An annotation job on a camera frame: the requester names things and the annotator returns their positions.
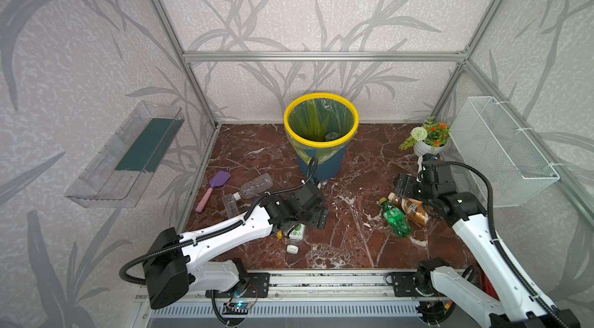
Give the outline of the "green label white cap bottle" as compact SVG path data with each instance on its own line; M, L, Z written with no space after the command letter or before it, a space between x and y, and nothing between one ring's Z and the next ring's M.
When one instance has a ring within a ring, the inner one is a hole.
M303 243L306 233L306 226L300 224L292 229L286 236L286 251L290 255L299 253L299 246Z

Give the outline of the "clear crushed bottle white cap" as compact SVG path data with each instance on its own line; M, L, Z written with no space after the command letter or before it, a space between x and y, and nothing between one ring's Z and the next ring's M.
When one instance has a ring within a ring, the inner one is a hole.
M236 201L248 200L267 192L274 185L273 179L265 173L256 179L243 184L238 192L233 194Z

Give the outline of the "green soda bottle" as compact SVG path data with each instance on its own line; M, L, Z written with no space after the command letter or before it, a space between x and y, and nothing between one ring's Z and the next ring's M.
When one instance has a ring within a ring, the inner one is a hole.
M387 198L379 200L381 215L387 221L390 229L399 238L406 238L411 234L411 228L403 212Z

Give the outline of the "clear water bottle white cap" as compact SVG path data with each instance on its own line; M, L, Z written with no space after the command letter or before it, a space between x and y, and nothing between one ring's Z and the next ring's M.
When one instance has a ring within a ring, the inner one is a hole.
M332 141L335 141L340 138L341 138L341 134L339 132L328 132L324 137L324 141L332 142Z

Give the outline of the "small clear bottle white cap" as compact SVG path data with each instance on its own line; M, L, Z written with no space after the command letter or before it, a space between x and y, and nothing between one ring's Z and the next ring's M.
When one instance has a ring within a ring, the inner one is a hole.
M229 218L235 218L240 214L238 210L238 201L240 199L241 196L238 192L223 196L224 209L226 210L227 216Z

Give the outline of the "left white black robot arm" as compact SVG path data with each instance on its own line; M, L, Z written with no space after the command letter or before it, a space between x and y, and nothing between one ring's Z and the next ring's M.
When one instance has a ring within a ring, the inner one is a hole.
M299 225L324 229L327 217L320 181L307 179L292 190L260 196L246 212L219 224L181 235L174 228L162 231L147 254L121 267L119 277L145 286L152 309L196 290L231 292L247 286L250 275L240 261L218 261L219 255Z

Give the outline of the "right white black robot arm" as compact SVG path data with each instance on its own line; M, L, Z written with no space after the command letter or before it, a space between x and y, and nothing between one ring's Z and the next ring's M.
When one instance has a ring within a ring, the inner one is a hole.
M453 165L426 154L416 175L399 174L394 178L394 192L421 202L445 221L470 249L497 295L490 296L441 258L418 264L415 282L419 291L444 295L482 327L578 327L576 315L555 305L498 235L490 181L479 170L462 165L487 188L487 202L481 204L473 193L457 189Z

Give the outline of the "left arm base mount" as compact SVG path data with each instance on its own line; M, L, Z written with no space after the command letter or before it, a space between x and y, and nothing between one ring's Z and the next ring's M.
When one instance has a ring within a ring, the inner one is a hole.
M247 278L240 278L239 282L227 292L206 292L206 297L215 296L216 299L266 298L269 294L271 274L268 272L249 272Z

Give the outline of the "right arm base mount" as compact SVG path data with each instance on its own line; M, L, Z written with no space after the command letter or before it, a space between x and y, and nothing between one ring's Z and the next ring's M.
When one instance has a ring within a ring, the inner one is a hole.
M421 289L415 283L414 271L398 271L388 272L385 275L385 283L388 284L394 293L395 297L408 297L418 299L437 299L442 298L443 295L430 289L428 286L422 286Z

